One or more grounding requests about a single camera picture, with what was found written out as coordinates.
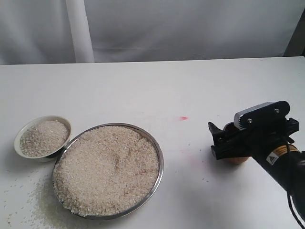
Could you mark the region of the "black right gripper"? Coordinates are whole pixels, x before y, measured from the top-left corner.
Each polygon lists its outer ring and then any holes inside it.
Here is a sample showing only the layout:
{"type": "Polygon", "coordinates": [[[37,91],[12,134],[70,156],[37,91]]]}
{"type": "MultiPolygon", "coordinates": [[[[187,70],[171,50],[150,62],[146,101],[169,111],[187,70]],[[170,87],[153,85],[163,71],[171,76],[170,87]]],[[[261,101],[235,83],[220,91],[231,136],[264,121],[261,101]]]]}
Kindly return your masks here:
{"type": "MultiPolygon", "coordinates": [[[[208,122],[208,128],[214,143],[223,140],[225,131],[219,129],[214,123],[208,122]]],[[[241,130],[244,134],[242,144],[245,151],[252,157],[261,156],[263,151],[272,151],[279,146],[294,143],[290,135],[299,131],[299,122],[293,118],[265,127],[255,127],[241,130]]]]}

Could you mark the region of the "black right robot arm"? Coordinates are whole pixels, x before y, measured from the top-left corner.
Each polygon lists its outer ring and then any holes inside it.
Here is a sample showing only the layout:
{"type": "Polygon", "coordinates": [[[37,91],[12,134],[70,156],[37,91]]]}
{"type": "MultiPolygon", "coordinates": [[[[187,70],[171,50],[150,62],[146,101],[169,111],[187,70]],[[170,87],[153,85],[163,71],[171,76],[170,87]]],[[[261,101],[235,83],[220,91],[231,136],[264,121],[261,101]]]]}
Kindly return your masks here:
{"type": "Polygon", "coordinates": [[[208,123],[213,137],[211,151],[217,160],[237,164],[253,158],[285,191],[290,212],[305,227],[305,153],[293,144],[290,135],[299,122],[290,118],[252,121],[242,130],[228,123],[219,129],[208,123]]]}

